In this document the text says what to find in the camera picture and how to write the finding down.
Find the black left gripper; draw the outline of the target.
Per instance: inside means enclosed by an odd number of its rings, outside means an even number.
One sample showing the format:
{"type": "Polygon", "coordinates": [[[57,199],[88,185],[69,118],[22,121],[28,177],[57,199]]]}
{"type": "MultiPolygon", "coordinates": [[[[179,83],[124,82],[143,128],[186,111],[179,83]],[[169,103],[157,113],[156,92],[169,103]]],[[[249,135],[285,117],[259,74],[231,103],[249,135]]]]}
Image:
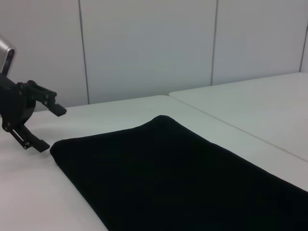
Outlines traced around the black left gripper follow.
{"type": "Polygon", "coordinates": [[[36,102],[42,103],[54,115],[60,117],[67,110],[56,103],[57,93],[38,85],[35,81],[14,83],[7,77],[0,78],[0,115],[2,128],[19,142],[24,148],[33,147],[38,152],[50,148],[44,140],[40,140],[24,125],[31,117],[36,102]]]}

